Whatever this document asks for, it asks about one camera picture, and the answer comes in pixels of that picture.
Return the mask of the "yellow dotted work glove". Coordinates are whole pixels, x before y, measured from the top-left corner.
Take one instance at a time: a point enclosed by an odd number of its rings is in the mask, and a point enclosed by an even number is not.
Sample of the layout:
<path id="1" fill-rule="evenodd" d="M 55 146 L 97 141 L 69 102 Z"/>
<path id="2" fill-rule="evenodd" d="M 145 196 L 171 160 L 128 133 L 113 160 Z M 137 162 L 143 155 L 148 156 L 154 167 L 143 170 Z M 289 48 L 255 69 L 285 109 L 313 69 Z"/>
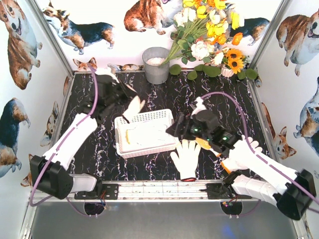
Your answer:
<path id="1" fill-rule="evenodd" d="M 201 138 L 198 138 L 198 137 L 197 137 L 197 138 L 195 139 L 195 142 L 196 142 L 197 144 L 199 144 L 199 145 L 201 146 L 201 148 L 213 152 L 216 157 L 220 157 L 220 156 L 222 155 L 221 153 L 218 153 L 218 152 L 214 151 L 214 150 L 212 149 L 212 147 L 209 145 L 209 142 L 206 141 L 206 140 L 204 140 L 204 139 L 201 139 Z"/>

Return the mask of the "blue dotted work glove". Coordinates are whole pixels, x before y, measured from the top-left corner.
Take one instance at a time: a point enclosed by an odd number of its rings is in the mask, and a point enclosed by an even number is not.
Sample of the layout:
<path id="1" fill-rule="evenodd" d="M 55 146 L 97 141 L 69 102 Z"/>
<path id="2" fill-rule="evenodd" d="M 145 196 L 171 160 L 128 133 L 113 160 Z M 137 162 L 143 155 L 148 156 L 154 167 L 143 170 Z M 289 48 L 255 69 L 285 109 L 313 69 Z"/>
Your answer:
<path id="1" fill-rule="evenodd" d="M 170 144 L 174 138 L 167 134 L 165 124 L 140 124 L 126 130 L 125 137 L 128 144 L 140 146 Z"/>

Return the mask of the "cream glove red cuff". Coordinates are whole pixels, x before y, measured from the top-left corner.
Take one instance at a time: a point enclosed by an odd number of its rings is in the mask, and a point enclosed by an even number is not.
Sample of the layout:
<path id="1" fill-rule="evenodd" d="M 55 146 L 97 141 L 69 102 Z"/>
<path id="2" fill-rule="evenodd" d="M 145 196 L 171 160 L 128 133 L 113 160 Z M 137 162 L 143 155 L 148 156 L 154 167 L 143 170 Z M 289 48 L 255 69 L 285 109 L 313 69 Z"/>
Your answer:
<path id="1" fill-rule="evenodd" d="M 196 180 L 196 169 L 201 146 L 194 140 L 183 139 L 176 145 L 176 152 L 171 152 L 170 157 L 180 173 L 183 182 Z"/>

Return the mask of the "white perforated storage basket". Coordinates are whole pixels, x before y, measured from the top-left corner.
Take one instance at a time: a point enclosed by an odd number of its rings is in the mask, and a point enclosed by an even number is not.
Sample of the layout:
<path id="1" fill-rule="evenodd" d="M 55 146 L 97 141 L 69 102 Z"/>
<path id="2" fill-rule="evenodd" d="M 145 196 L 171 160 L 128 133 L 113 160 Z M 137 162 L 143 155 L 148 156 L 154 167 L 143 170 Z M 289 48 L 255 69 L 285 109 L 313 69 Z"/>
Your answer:
<path id="1" fill-rule="evenodd" d="M 179 139 L 166 133 L 173 123 L 170 109 L 139 113 L 130 123 L 115 118 L 117 154 L 128 159 L 175 150 Z"/>

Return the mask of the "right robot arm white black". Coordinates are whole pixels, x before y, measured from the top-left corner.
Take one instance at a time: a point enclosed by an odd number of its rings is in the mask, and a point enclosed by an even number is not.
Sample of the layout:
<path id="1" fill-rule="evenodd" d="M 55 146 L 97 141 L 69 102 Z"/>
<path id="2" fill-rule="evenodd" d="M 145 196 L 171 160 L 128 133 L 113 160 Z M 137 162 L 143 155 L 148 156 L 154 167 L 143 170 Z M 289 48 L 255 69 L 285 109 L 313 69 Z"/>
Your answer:
<path id="1" fill-rule="evenodd" d="M 166 133 L 182 138 L 170 154 L 181 181 L 195 181 L 199 152 L 207 149 L 225 157 L 221 165 L 228 173 L 223 181 L 226 192 L 272 204 L 296 221 L 312 202 L 319 201 L 311 173 L 278 163 L 262 153 L 257 141 L 224 128 L 201 97 L 196 98 L 191 114 L 179 112 Z"/>

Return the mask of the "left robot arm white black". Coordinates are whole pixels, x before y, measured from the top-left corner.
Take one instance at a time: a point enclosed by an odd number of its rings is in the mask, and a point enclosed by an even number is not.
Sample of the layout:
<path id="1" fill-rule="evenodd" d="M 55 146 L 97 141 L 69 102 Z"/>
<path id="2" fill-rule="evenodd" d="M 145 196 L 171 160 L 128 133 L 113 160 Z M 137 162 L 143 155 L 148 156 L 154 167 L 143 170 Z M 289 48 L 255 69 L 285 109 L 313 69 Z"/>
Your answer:
<path id="1" fill-rule="evenodd" d="M 70 127 L 48 151 L 31 159 L 31 197 L 34 197 L 36 190 L 57 199 L 65 199 L 73 193 L 82 193 L 92 198 L 98 198 L 102 194 L 101 179 L 85 173 L 68 173 L 71 160 L 113 108 L 127 106 L 122 118 L 130 122 L 143 108 L 143 101 L 133 88 L 117 79 L 113 73 L 97 76 L 95 72 L 94 69 L 91 70 L 94 81 L 93 99 L 85 101 L 78 108 Z"/>

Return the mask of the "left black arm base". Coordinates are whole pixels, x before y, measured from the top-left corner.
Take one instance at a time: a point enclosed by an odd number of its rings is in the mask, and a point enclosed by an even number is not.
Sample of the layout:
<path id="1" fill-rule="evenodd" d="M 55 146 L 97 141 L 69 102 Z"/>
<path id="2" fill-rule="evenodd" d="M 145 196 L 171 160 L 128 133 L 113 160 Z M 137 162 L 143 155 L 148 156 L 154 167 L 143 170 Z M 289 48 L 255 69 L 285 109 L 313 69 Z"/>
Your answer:
<path id="1" fill-rule="evenodd" d="M 119 184 L 103 183 L 96 186 L 91 192 L 78 192 L 74 195 L 76 200 L 117 200 L 119 194 Z"/>

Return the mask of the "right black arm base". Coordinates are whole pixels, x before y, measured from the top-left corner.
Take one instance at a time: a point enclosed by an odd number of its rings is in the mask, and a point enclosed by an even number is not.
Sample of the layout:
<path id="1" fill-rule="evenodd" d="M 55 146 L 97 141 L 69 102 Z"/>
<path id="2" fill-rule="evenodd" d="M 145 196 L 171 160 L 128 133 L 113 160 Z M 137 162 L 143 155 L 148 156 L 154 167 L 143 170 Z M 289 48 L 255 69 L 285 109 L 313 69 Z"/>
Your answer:
<path id="1" fill-rule="evenodd" d="M 238 199 L 251 199 L 246 195 L 239 195 L 234 190 L 222 185 L 221 183 L 207 183 L 205 189 L 209 199 L 232 199 L 236 196 Z"/>

